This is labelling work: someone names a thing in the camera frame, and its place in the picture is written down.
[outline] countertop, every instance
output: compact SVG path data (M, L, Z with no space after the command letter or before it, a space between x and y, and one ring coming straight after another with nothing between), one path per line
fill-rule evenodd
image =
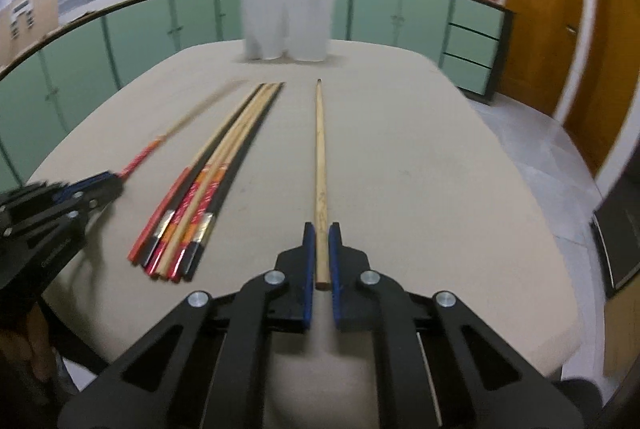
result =
M344 243L406 290L457 294L540 372L577 348L570 278L516 167L454 85L425 57L331 41L321 63L247 62L242 42L183 50L73 130L32 180L121 170L216 85L248 79L154 153L45 293L60 318L115 359L191 291L234 292L296 247L314 216L315 84L322 79L329 221ZM257 135L194 281L151 281L127 254L193 154L258 82L286 82ZM301 346L273 340L267 427L377 427L368 335L338 335L316 292Z

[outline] chopstick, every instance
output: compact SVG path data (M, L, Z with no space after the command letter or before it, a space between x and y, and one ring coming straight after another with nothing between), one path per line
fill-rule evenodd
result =
M238 117L238 120L236 120L231 129L226 133L225 138L222 139L220 145L209 158L207 165L191 185L187 195L180 203L180 207L167 226L158 247L154 251L149 265L147 265L145 269L148 275L163 275L168 271L168 266L173 259L175 249L177 249L180 239L184 235L191 217L193 216L198 203L202 199L207 186L215 175L218 166L222 160L224 160L228 149L233 145L235 139L241 135L242 131L246 128L246 125L251 122L252 117L255 115L257 106L261 107L265 93L270 90L271 85L266 85L260 88L260 90L255 94L251 103L244 109L240 117Z
M209 241L210 233L225 202L226 195L231 189L244 157L283 86L284 84L278 85L245 138L234 149L235 152L229 154L227 157L228 168L220 177L216 175L214 181L209 185L207 193L191 221L190 228L183 237L180 247L178 247L178 257L175 259L168 275L173 281L179 281L180 277L183 277L185 281L193 279Z
M180 176L176 179L174 184L169 189L169 192L164 196L162 201L156 207L156 210L149 218L145 228L140 233L138 239L133 244L131 251L129 252L128 260L137 265L142 263L142 266L148 265L154 250L158 245L159 239L164 234L169 221L175 214L175 210L180 205L180 202L184 198L185 194L193 184L200 171L204 168L207 160L222 141L226 132L236 122L240 114L246 109L255 94L262 88L262 85L256 86L232 111L224 120L218 130L211 135L205 145L200 149L198 154L191 160L189 165L184 168L180 173Z
M246 80L231 80L226 85L223 85L220 88L217 88L211 95L201 100L198 104L193 106L178 122L176 122L172 127L170 127L164 135L156 136L149 144L147 144L146 148L140 151L136 157L129 162L127 167L125 167L119 177L123 180L126 180L131 176L133 171L135 171L140 164L148 157L151 153L153 153L157 148L162 146L169 138L174 136L177 132L183 129L191 120L195 119L199 114L201 114L204 110L206 110L211 104L218 102L220 99L223 99L229 93L238 88L239 85L245 83Z
M328 218L326 206L326 158L324 154L324 105L322 81L316 83L316 288L331 288L329 270Z

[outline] green cabinet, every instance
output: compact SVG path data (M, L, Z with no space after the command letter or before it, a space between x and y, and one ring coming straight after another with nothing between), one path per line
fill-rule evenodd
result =
M42 50L49 83L69 130L118 91L102 20L94 19Z
M180 48L218 40L214 0L174 0Z
M401 0L353 0L351 40L394 46Z
M176 53L169 0L146 0L107 15L122 85Z
M442 72L458 88L484 95L489 80L490 69L457 57L444 56Z
M335 0L331 39L347 39L349 0Z
M396 46L440 59L450 0L402 0Z
M66 136L58 113L40 55L0 81L0 139L25 182Z
M474 0L454 0L451 22L498 39L504 12Z
M240 0L216 0L216 8L219 40L242 39Z
M456 57L490 67L494 64L498 42L464 28L452 26L449 31L446 52Z

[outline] orange door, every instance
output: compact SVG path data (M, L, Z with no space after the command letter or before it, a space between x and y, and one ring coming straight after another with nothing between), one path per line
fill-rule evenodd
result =
M564 125L593 174L612 148L640 70L640 0L598 0L589 60Z
M582 0L507 0L515 12L498 91L551 115L574 57Z

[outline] metal bolt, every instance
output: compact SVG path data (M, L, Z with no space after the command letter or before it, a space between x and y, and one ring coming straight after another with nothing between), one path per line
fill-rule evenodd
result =
M438 292L436 302L443 308L450 308L456 303L456 296L451 292Z
M375 270L365 270L363 273L361 273L360 280L364 284L368 285L378 284L380 282L380 274Z
M267 284L277 285L284 281L284 272L279 270L270 270L264 275L264 280Z
M194 308L200 308L209 302L209 296L204 292L194 292L187 298L187 302Z

